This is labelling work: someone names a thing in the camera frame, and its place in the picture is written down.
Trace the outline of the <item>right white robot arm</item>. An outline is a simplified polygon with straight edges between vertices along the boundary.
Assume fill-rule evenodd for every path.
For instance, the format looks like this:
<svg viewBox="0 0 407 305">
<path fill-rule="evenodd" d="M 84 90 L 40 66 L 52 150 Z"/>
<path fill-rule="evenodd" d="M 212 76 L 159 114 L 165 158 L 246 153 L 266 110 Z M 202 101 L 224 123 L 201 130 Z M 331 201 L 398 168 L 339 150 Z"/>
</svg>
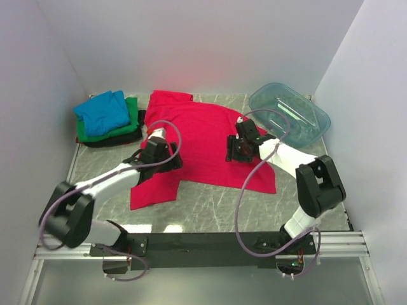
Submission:
<svg viewBox="0 0 407 305">
<path fill-rule="evenodd" d="M 317 230 L 320 218 L 346 198 L 345 188 L 333 159 L 303 153 L 273 135 L 261 135 L 253 120 L 239 117 L 236 135 L 227 140 L 226 161 L 260 162 L 244 180 L 235 207 L 234 228 L 237 241 L 244 251 L 255 257 L 271 257 L 284 251 L 292 254 L 301 247 L 301 239 Z M 254 174 L 265 164 L 275 165 L 296 180 L 299 207 L 282 226 L 279 248 L 268 254 L 257 254 L 244 245 L 238 228 L 238 213 L 244 191 Z"/>
</svg>

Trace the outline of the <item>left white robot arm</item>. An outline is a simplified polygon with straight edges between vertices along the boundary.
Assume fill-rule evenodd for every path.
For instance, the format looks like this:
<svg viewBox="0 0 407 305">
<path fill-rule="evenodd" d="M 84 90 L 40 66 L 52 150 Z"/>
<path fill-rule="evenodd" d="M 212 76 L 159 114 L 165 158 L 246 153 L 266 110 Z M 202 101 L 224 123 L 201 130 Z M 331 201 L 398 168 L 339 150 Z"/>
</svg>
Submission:
<svg viewBox="0 0 407 305">
<path fill-rule="evenodd" d="M 181 168 L 181 145 L 153 136 L 147 140 L 145 148 L 112 170 L 78 184 L 66 181 L 58 184 L 39 219 L 43 246 L 51 249 L 44 241 L 45 233 L 61 241 L 63 246 L 76 248 L 81 245 L 91 231 L 95 204 L 142 184 L 156 173 Z"/>
</svg>

